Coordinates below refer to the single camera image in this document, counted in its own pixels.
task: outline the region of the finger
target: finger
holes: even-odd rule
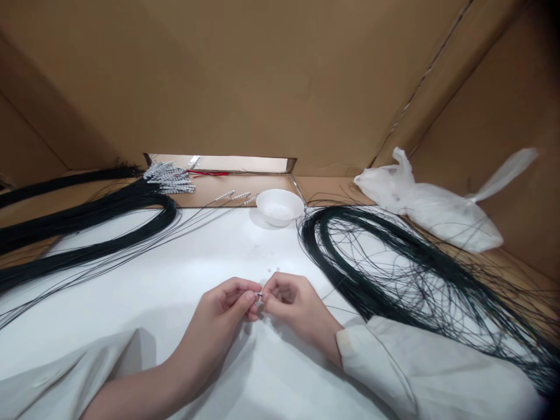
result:
[[[267,283],[263,287],[262,293],[271,292],[275,288],[296,291],[298,289],[297,280],[300,277],[301,276],[277,271],[270,277],[270,279],[268,279]]]
[[[226,298],[224,299],[223,303],[226,307],[230,307],[231,305],[233,305],[234,303],[237,302],[237,300],[239,299],[239,296],[241,296],[242,293],[234,293],[232,295],[226,296]]]
[[[263,309],[270,315],[274,315],[280,319],[287,319],[290,316],[291,309],[289,304],[280,302],[273,294],[267,293],[263,296]]]
[[[255,302],[255,293],[251,290],[243,293],[233,306],[225,313],[232,325],[237,325],[243,315]]]
[[[247,290],[260,292],[263,287],[259,283],[255,283],[247,279],[232,277],[229,280],[226,280],[224,283],[216,286],[216,289],[219,289],[226,295],[232,295],[234,293],[243,293]]]

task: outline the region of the white sleeve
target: white sleeve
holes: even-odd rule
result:
[[[432,332],[373,317],[337,342],[344,371],[402,420],[525,420],[542,409],[517,366]]]
[[[102,338],[49,363],[0,381],[0,418],[78,420],[101,386],[121,365],[121,356],[139,342],[135,331]]]

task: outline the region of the white plastic bag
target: white plastic bag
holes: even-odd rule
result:
[[[432,184],[417,184],[403,150],[395,148],[398,165],[365,169],[354,183],[379,207],[408,217],[438,238],[471,253],[499,247],[502,235],[476,205],[508,185],[538,156],[537,150],[514,153],[480,188],[467,197]]]

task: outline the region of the person's right hand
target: person's right hand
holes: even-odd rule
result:
[[[276,272],[262,290],[264,311],[288,324],[299,338],[318,348],[339,368],[336,334],[342,325],[303,276]]]

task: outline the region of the cardboard wall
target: cardboard wall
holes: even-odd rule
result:
[[[411,153],[526,0],[473,0],[394,120],[372,167],[393,163],[396,146]]]
[[[560,68],[537,5],[523,11],[487,53],[411,156],[418,182],[476,192],[512,153],[539,158],[480,202],[503,248],[560,278]]]
[[[24,187],[59,177],[68,171],[1,93],[0,139],[0,176],[7,185]]]
[[[0,88],[71,169],[149,152],[290,157],[297,175],[353,176],[483,3],[4,0],[4,49],[29,77]],[[507,15],[515,1],[497,3]]]

